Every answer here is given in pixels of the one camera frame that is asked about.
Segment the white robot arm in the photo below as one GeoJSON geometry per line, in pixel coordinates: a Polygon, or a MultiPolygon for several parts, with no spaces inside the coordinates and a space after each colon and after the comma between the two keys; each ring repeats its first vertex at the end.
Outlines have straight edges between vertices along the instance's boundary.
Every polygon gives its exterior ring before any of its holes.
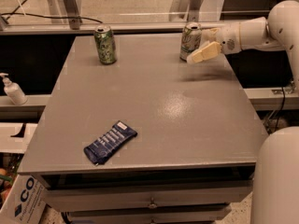
{"type": "MultiPolygon", "coordinates": [[[[299,2],[286,0],[269,15],[202,32],[200,47],[187,57],[200,63],[245,49],[284,50],[299,89],[299,2]]],[[[255,166],[250,224],[299,224],[299,127],[270,134],[255,166]]]]}

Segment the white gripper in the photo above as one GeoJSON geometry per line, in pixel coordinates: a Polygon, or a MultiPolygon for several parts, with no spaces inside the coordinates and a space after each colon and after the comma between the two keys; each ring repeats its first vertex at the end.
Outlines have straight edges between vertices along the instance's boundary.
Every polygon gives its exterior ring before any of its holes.
{"type": "Polygon", "coordinates": [[[187,57],[187,63],[200,63],[215,58],[221,53],[221,47],[224,54],[240,52],[240,23],[230,23],[220,29],[204,29],[200,46],[202,48],[193,51],[187,57]]]}

